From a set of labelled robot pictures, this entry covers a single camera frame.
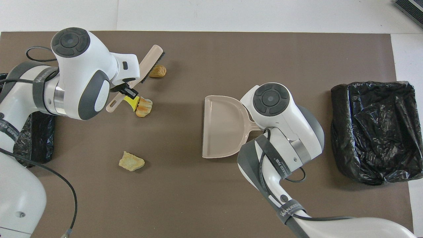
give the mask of food item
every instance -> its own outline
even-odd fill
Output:
[[[166,68],[163,65],[156,65],[151,70],[149,77],[164,77],[166,75]]]
[[[122,156],[121,160],[119,161],[119,166],[124,167],[129,171],[134,171],[143,167],[145,161],[141,158],[138,158],[135,155],[132,155],[126,151],[124,151],[124,155]]]
[[[150,99],[145,99],[140,97],[140,101],[138,102],[138,106],[135,109],[135,113],[139,117],[145,117],[147,114],[151,112],[151,108],[153,107],[153,102]]]

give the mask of gray strap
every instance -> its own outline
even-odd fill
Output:
[[[20,132],[8,121],[0,119],[0,131],[8,135],[14,142],[18,140]]]
[[[275,147],[270,143],[270,141],[264,136],[260,135],[255,139],[257,144],[263,150],[264,154],[268,157],[270,163],[277,170],[282,179],[285,179],[291,175],[291,171],[286,165],[285,161],[282,159],[282,156],[277,152]]]
[[[45,114],[52,114],[46,108],[44,102],[44,85],[46,78],[57,70],[56,67],[48,67],[41,71],[32,84],[32,95],[37,109]]]
[[[301,204],[299,204],[296,200],[291,199],[279,208],[279,211],[276,213],[276,215],[285,224],[288,218],[290,218],[295,212],[299,210],[305,211]]]

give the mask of yellow object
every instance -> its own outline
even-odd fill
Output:
[[[136,108],[135,113],[139,117],[145,117],[147,114],[151,112],[152,107],[153,107],[153,102],[150,99],[145,99],[141,97],[138,102],[138,106]]]
[[[151,70],[149,77],[164,77],[166,75],[166,68],[163,65],[156,65]]]
[[[140,101],[140,97],[136,96],[134,99],[131,99],[130,97],[126,96],[124,100],[127,101],[129,105],[131,105],[133,111],[135,111],[135,109],[137,109],[138,102]]]
[[[129,154],[128,152],[124,151],[124,155],[119,161],[119,166],[129,171],[134,171],[136,169],[143,167],[145,163],[146,162],[143,159],[138,158],[137,156]]]

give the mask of cable connector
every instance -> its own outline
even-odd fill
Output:
[[[69,238],[71,236],[71,233],[72,233],[72,229],[68,229],[66,230],[65,234],[63,234],[63,236],[60,238]]]

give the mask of circular button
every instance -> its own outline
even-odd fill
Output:
[[[78,35],[73,32],[64,34],[60,39],[60,43],[63,45],[63,47],[66,47],[66,48],[75,47],[78,44],[78,42],[79,42]]]
[[[267,91],[263,94],[263,104],[272,107],[279,102],[279,95],[275,91]]]

